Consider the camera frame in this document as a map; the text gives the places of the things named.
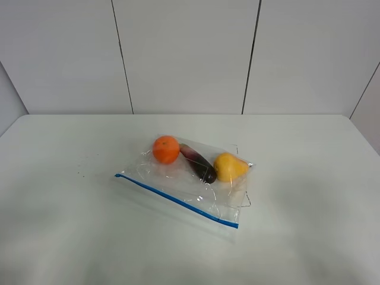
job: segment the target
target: white wall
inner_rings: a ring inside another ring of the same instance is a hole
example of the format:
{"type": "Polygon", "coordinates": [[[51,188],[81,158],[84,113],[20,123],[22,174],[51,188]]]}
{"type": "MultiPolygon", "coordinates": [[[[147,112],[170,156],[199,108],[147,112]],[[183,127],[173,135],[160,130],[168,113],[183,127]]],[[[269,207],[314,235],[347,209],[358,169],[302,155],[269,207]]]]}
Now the white wall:
{"type": "Polygon", "coordinates": [[[0,1],[0,61],[31,114],[131,113],[110,0],[0,1]]]}
{"type": "Polygon", "coordinates": [[[0,62],[0,136],[27,111],[0,62]]]}
{"type": "Polygon", "coordinates": [[[370,81],[351,117],[356,128],[380,154],[380,69],[370,81]]]}
{"type": "Polygon", "coordinates": [[[245,113],[350,116],[380,60],[379,0],[262,0],[245,113]]]}
{"type": "Polygon", "coordinates": [[[114,0],[135,113],[241,113],[258,2],[114,0]]]}

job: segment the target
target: blue zipper seal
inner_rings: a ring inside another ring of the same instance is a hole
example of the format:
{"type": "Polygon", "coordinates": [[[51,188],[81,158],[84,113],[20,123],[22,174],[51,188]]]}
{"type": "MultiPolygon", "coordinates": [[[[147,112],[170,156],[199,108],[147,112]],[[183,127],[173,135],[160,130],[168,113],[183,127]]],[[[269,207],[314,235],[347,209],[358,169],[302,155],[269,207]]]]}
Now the blue zipper seal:
{"type": "Polygon", "coordinates": [[[179,204],[179,205],[181,205],[181,206],[183,206],[183,207],[185,207],[185,208],[187,208],[187,209],[189,209],[189,210],[191,210],[193,212],[198,213],[199,215],[202,215],[202,216],[204,216],[204,217],[206,217],[206,218],[208,218],[210,220],[216,221],[217,223],[220,223],[220,224],[223,224],[223,225],[229,226],[229,227],[234,227],[235,229],[237,229],[239,227],[239,224],[237,224],[237,223],[232,223],[231,221],[225,221],[225,220],[222,220],[222,219],[220,219],[218,217],[212,216],[212,215],[206,213],[205,211],[202,211],[202,210],[200,210],[198,208],[195,208],[194,206],[192,206],[192,205],[190,205],[188,203],[185,203],[185,202],[181,201],[180,199],[177,199],[177,198],[175,198],[173,196],[170,196],[167,193],[164,193],[164,192],[162,192],[160,190],[157,190],[156,188],[153,188],[151,186],[148,186],[146,184],[138,182],[138,181],[136,181],[136,180],[134,180],[132,178],[129,178],[129,177],[123,175],[123,174],[117,173],[115,175],[115,177],[123,177],[123,178],[125,178],[125,179],[127,179],[127,180],[129,180],[129,181],[131,181],[131,182],[133,182],[135,184],[137,184],[140,187],[143,187],[143,188],[145,188],[145,189],[147,189],[149,191],[152,191],[152,192],[154,192],[154,193],[156,193],[156,194],[158,194],[158,195],[160,195],[160,196],[162,196],[162,197],[164,197],[166,199],[169,199],[169,200],[173,201],[174,203],[177,203],[177,204],[179,204]]]}

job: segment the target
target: pear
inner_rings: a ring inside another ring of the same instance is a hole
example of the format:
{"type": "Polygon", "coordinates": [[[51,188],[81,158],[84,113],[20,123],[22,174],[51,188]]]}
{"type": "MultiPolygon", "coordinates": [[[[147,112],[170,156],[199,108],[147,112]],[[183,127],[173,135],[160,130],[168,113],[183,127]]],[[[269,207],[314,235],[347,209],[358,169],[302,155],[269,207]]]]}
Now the pear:
{"type": "Polygon", "coordinates": [[[215,159],[214,168],[218,180],[222,182],[232,182],[236,178],[246,174],[249,165],[247,162],[230,153],[222,153],[215,159]]]}

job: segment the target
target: eggplant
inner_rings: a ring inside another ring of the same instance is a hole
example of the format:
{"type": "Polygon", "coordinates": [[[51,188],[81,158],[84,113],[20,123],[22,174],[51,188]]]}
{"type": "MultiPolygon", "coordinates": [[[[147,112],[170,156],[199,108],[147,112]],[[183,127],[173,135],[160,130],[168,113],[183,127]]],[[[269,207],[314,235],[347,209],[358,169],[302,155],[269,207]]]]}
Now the eggplant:
{"type": "Polygon", "coordinates": [[[186,158],[186,161],[190,164],[192,170],[197,176],[205,183],[214,183],[217,174],[215,169],[209,162],[191,147],[186,144],[179,144],[179,151],[186,158]]]}

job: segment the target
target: plastic bag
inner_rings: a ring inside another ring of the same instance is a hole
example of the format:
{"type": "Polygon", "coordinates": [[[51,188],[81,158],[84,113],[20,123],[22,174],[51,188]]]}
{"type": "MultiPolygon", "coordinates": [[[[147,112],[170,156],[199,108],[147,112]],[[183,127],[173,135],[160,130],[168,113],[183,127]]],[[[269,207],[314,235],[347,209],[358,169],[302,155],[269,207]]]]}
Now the plastic bag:
{"type": "Polygon", "coordinates": [[[247,174],[253,164],[220,148],[178,137],[161,138],[169,139],[152,140],[146,152],[115,176],[206,218],[238,228],[247,174]]]}

